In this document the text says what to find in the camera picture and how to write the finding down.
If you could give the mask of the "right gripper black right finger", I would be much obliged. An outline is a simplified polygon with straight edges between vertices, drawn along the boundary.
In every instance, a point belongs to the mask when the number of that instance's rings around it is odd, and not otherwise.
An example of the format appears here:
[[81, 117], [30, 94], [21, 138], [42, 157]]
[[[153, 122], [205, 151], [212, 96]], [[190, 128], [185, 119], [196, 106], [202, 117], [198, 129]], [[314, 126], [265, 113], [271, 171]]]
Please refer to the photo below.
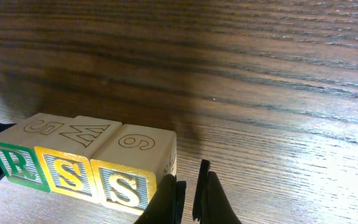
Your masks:
[[201, 161], [193, 201], [193, 221], [198, 221], [200, 224], [241, 224], [217, 174], [209, 170], [210, 164], [208, 160]]

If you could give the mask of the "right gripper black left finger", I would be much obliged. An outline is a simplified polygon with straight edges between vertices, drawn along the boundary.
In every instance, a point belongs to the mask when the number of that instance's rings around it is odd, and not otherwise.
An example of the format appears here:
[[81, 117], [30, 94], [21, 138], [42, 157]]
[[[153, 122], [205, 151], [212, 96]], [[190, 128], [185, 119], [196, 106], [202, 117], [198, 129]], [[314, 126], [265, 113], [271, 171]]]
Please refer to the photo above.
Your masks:
[[185, 204], [186, 182], [167, 174], [143, 214], [134, 224], [180, 224]]

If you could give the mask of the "green block letter R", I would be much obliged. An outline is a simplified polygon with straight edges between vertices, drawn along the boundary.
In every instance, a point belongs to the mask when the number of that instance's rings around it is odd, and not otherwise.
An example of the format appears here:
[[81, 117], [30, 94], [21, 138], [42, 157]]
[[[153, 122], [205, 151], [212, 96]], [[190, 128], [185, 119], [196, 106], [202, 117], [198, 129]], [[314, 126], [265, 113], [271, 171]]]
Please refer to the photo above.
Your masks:
[[37, 113], [0, 133], [0, 166], [15, 184], [49, 193], [35, 147], [57, 135], [68, 117]]

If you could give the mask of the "yellow block letter S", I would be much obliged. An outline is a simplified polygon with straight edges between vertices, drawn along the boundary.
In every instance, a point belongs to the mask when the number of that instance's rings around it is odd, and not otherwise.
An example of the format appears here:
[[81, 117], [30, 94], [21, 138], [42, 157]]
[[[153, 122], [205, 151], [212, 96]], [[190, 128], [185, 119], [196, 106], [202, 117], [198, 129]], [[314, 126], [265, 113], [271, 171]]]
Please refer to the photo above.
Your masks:
[[54, 193], [96, 203], [98, 191], [90, 160], [122, 123], [86, 116], [62, 123], [34, 147], [46, 181]]
[[140, 215], [162, 178], [176, 174], [177, 134], [125, 124], [91, 158], [90, 164], [99, 203]]

